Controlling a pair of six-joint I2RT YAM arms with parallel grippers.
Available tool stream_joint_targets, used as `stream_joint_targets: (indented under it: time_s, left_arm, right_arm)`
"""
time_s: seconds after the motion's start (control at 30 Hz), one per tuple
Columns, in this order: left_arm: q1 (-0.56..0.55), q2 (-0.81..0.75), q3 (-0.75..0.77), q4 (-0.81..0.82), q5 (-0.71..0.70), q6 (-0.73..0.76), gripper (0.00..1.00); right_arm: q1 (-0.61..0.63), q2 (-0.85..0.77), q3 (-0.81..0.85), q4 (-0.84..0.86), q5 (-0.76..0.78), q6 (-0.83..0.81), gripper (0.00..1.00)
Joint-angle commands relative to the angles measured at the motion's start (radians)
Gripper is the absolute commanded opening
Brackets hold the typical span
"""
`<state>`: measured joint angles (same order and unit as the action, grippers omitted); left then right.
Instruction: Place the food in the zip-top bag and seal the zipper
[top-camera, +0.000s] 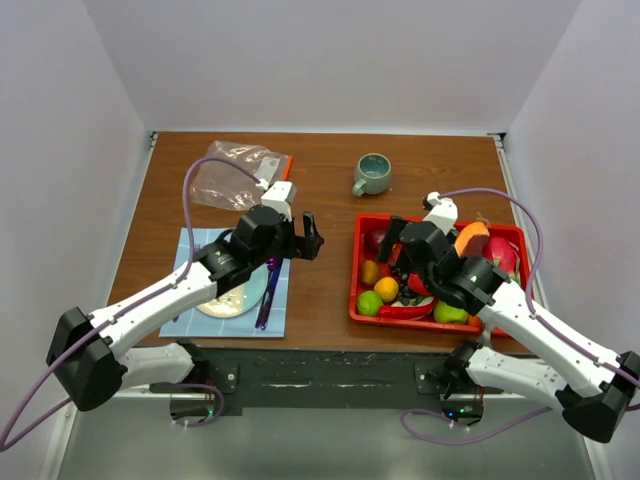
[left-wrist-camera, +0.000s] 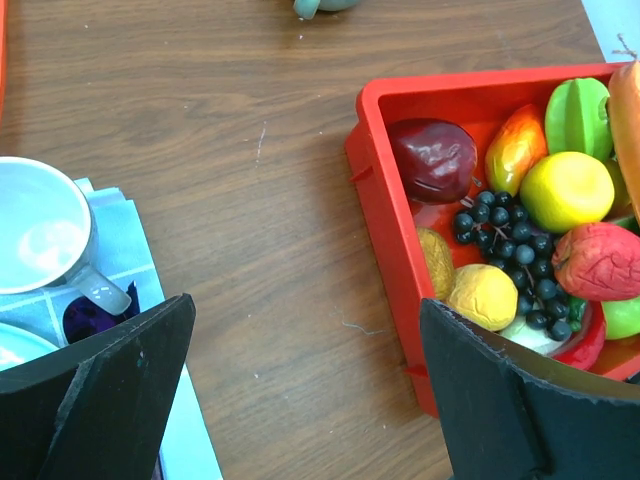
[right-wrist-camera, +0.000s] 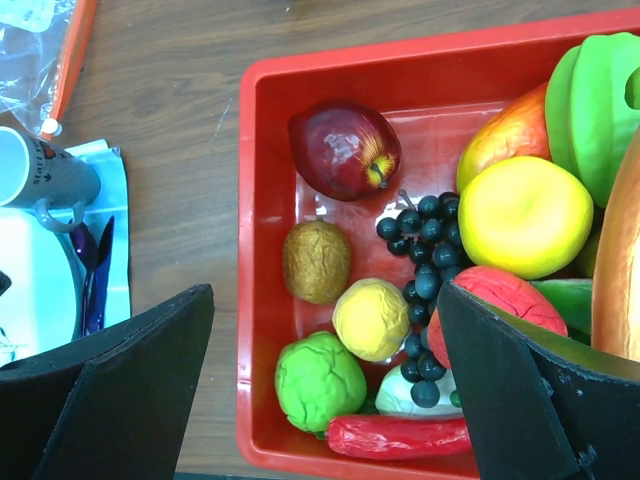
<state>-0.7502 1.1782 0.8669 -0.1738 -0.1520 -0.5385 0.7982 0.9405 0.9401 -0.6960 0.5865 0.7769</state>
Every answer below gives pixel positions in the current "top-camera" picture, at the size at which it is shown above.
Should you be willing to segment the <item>red raspberry toy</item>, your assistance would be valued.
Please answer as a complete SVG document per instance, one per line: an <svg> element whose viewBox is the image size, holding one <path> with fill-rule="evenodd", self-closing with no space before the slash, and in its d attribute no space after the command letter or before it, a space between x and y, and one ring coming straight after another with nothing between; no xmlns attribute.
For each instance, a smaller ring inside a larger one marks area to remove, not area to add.
<svg viewBox="0 0 640 480"><path fill-rule="evenodd" d="M430 296L430 291L424 286L422 280L416 273L412 273L408 277L407 285L409 289L417 295Z"/></svg>

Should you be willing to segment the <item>orange toy fruit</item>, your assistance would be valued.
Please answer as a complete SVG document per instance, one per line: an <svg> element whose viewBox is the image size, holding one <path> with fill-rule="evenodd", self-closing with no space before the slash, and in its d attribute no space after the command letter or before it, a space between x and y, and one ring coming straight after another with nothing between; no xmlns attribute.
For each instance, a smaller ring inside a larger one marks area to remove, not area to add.
<svg viewBox="0 0 640 480"><path fill-rule="evenodd" d="M398 296L399 284L392 276L386 276L376 282L374 291L384 303L392 303Z"/></svg>

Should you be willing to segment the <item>brown kiwi fruit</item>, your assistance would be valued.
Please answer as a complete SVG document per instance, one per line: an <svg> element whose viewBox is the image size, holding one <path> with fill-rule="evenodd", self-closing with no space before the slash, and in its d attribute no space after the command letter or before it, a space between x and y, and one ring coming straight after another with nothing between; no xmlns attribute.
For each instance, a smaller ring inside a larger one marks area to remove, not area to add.
<svg viewBox="0 0 640 480"><path fill-rule="evenodd" d="M380 269L373 260L365 260L359 267L359 281L367 286L374 286L380 278Z"/></svg>

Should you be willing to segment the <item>clear orange zip top bag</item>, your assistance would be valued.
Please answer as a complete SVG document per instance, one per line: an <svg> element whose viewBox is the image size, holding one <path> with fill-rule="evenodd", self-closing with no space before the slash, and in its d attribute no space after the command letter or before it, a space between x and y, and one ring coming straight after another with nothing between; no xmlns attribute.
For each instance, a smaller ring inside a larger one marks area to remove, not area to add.
<svg viewBox="0 0 640 480"><path fill-rule="evenodd" d="M291 155L261 145L221 140L209 146L205 157L226 160L269 184L287 180L293 164ZM247 211L258 205L263 192L234 166L218 161L199 166L189 186L191 201L229 211Z"/></svg>

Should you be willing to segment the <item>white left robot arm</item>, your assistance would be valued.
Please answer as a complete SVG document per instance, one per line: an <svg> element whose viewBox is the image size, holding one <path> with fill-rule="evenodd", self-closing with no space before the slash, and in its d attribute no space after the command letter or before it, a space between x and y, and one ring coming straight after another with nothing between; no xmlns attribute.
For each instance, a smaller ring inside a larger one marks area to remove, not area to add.
<svg viewBox="0 0 640 480"><path fill-rule="evenodd" d="M209 386L213 367L190 342L141 347L139 341L183 312L246 283L271 259L313 260L324 243L312 213L304 233L268 206L252 208L235 228L200 246L175 272L109 307L78 307L59 319L46 362L74 405L93 410L119 390L174 384L185 392Z"/></svg>

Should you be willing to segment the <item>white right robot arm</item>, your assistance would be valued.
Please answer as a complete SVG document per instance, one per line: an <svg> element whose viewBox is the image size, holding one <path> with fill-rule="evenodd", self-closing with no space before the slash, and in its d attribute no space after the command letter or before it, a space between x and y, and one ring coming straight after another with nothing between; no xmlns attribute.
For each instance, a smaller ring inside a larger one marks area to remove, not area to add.
<svg viewBox="0 0 640 480"><path fill-rule="evenodd" d="M581 435L611 441L639 389L639 357L597 345L528 298L506 272L482 256L461 257L431 221L392 217L378 258L401 248L406 272L435 297L499 328L533 353L522 359L465 341L442 375L459 393L474 386L514 393L560 412Z"/></svg>

